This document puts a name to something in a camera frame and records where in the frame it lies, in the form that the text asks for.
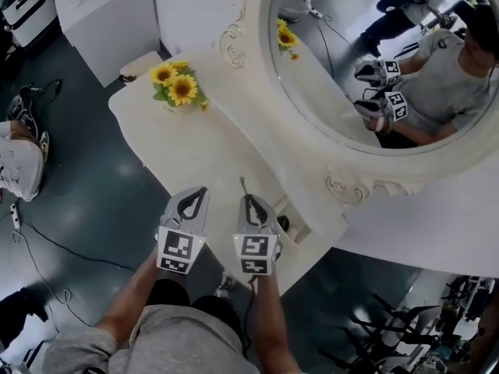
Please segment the person's grey shirt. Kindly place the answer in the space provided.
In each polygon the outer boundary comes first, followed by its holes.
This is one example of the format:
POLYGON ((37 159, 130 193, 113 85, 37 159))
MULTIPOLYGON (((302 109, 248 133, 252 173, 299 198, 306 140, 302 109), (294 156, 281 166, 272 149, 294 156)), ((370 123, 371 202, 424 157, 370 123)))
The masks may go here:
POLYGON ((260 374, 236 332, 218 318, 177 305, 147 306, 118 345, 97 327, 59 334, 42 374, 260 374))

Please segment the black white sneaker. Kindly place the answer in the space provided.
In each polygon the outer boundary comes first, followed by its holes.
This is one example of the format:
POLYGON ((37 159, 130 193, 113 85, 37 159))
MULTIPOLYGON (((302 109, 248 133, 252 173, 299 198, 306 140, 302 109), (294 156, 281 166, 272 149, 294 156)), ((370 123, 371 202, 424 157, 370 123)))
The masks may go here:
POLYGON ((34 102, 33 97, 34 89, 32 87, 21 87, 18 94, 9 103, 6 119, 8 121, 18 121, 30 131, 35 139, 39 139, 38 125, 31 111, 34 102))

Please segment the sunflower bouquet in white pot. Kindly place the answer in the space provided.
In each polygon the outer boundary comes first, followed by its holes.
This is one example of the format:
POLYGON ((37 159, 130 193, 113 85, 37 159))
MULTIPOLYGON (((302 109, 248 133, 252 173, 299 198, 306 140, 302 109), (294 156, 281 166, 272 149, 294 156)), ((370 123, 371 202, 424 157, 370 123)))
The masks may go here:
POLYGON ((206 111, 211 105, 189 61, 162 62, 150 69, 149 78, 153 99, 169 111, 187 106, 206 111))

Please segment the person's black shorts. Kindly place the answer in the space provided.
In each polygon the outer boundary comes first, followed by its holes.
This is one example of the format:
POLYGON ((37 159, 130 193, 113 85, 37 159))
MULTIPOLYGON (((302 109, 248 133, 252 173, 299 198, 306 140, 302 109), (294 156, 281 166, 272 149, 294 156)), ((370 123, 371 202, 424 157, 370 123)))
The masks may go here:
POLYGON ((146 303, 146 306, 155 305, 175 305, 197 309, 219 319, 233 329, 239 337, 242 337, 239 316, 227 298, 204 295, 191 302, 186 289, 180 283, 170 279, 160 279, 155 282, 146 303))

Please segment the white vanity table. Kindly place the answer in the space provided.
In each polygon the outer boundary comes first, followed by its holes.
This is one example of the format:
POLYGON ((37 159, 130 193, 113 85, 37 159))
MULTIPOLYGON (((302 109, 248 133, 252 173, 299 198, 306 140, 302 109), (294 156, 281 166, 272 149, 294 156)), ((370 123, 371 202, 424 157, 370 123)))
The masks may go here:
POLYGON ((248 280, 232 241, 243 176, 273 207, 287 196, 311 230, 301 246, 281 236, 282 291, 332 248, 499 278, 499 79, 461 132, 384 150, 311 52, 280 55, 278 0, 239 4, 218 41, 179 55, 211 100, 206 111, 169 111, 148 76, 109 101, 129 147, 171 194, 207 187, 207 243, 221 265, 248 280))

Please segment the black white office chair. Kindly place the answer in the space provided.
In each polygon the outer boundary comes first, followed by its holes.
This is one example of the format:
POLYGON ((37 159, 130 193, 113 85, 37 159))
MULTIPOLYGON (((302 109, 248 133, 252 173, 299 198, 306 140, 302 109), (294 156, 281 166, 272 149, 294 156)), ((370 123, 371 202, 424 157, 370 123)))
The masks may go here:
POLYGON ((351 362, 322 348, 319 348, 317 353, 333 362, 336 367, 343 370, 344 374, 409 374, 409 366, 416 358, 398 352, 397 348, 400 344, 438 348, 441 344, 440 336, 433 334, 432 331, 441 315, 441 307, 425 305, 396 309, 377 294, 374 294, 373 298, 390 319, 387 323, 380 324, 353 318, 352 322, 367 333, 364 342, 348 328, 342 329, 356 351, 356 356, 351 362))

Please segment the person's left forearm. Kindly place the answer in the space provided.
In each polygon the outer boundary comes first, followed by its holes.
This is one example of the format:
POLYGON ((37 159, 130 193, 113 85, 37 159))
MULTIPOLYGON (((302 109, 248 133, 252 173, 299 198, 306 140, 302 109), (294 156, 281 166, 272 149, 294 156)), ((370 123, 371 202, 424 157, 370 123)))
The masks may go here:
POLYGON ((164 277, 186 286, 185 275, 158 268, 156 260, 156 252, 152 252, 118 292, 103 319, 95 326, 110 333, 118 346, 129 339, 156 280, 164 277))

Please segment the white low cabinet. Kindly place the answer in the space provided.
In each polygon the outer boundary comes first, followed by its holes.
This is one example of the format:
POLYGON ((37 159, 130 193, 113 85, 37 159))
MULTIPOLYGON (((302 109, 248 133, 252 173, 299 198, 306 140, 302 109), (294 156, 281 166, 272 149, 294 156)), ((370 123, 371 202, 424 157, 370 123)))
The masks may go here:
POLYGON ((63 34, 103 87, 160 47, 154 0, 55 0, 55 6, 63 34))

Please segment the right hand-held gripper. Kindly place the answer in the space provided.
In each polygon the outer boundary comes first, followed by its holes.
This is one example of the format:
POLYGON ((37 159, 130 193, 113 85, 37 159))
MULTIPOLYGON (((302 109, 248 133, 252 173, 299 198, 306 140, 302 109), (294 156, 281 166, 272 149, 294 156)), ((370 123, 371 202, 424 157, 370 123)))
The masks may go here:
POLYGON ((242 272, 254 276, 269 276, 281 255, 282 243, 277 230, 274 208, 264 199, 251 195, 258 224, 258 230, 251 231, 250 195, 244 195, 239 202, 237 232, 233 235, 236 256, 242 272))

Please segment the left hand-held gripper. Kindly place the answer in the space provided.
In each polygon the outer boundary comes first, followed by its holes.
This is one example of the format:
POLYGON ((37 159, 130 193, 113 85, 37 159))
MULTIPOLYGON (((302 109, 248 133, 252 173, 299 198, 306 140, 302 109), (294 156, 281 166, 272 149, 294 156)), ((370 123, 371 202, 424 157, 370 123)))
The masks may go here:
POLYGON ((173 195, 157 230, 159 269, 188 274, 206 242, 204 226, 210 193, 205 186, 173 195))

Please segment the small cream drawer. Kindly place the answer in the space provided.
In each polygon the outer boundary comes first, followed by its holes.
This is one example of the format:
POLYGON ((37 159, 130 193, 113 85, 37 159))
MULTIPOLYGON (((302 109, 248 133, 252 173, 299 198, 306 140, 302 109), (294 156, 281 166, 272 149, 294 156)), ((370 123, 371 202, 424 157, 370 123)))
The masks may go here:
POLYGON ((309 226, 303 220, 298 210, 294 207, 289 198, 287 196, 281 197, 279 201, 274 204, 274 211, 276 213, 276 217, 285 215, 290 220, 290 228, 287 232, 284 232, 278 224, 279 234, 287 242, 291 242, 293 245, 301 246, 306 238, 301 243, 297 244, 295 242, 295 236, 302 227, 307 226, 309 228, 309 226))

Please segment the white service robot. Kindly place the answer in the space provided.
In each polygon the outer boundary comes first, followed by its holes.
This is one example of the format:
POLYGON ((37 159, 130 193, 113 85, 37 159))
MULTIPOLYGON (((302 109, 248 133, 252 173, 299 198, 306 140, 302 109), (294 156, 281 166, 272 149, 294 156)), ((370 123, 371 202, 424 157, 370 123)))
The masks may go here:
POLYGON ((0 13, 21 48, 30 46, 58 19, 55 0, 0 0, 0 13))

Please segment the person's white shoe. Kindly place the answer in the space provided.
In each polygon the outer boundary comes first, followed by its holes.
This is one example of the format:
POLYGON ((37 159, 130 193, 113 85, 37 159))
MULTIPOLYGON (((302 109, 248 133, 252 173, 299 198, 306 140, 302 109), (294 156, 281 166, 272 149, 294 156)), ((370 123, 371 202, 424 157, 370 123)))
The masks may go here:
POLYGON ((221 281, 216 288, 214 295, 217 298, 230 299, 231 292, 235 286, 235 278, 226 270, 221 275, 221 281))

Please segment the person's right forearm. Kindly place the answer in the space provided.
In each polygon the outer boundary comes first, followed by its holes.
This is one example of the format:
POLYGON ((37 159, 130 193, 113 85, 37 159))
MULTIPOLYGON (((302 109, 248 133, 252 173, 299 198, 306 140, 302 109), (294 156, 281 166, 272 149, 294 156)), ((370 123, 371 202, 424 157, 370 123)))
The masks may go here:
POLYGON ((254 344, 264 374, 301 374, 288 348, 276 273, 257 278, 254 344))

